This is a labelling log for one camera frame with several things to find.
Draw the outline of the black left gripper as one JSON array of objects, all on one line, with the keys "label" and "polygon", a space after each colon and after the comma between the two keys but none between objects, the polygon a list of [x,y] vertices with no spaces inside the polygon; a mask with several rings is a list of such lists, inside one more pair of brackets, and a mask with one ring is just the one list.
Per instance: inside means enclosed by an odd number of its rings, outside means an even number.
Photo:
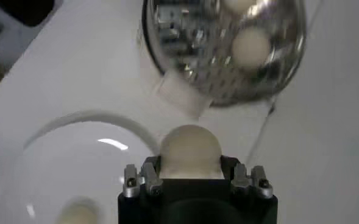
[{"label": "black left gripper", "polygon": [[42,23],[54,6],[54,0],[0,0],[0,8],[26,26]]}]

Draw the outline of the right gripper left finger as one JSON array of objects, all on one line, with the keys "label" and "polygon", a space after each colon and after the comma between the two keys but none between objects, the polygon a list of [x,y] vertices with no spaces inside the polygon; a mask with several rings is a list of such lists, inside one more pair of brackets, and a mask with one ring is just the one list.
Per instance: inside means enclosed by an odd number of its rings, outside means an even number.
[{"label": "right gripper left finger", "polygon": [[163,180],[159,177],[160,156],[147,157],[137,172],[134,164],[128,164],[124,169],[123,196],[137,198],[141,194],[141,186],[150,196],[158,196],[162,192]]}]

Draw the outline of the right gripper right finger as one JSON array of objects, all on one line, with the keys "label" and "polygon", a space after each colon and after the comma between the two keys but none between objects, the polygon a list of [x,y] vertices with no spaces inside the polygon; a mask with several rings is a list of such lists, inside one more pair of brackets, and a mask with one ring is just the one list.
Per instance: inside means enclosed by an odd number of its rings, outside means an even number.
[{"label": "right gripper right finger", "polygon": [[254,194],[258,198],[273,197],[273,186],[267,179],[263,166],[254,166],[248,174],[246,165],[237,158],[221,156],[220,164],[223,176],[230,181],[234,194]]}]

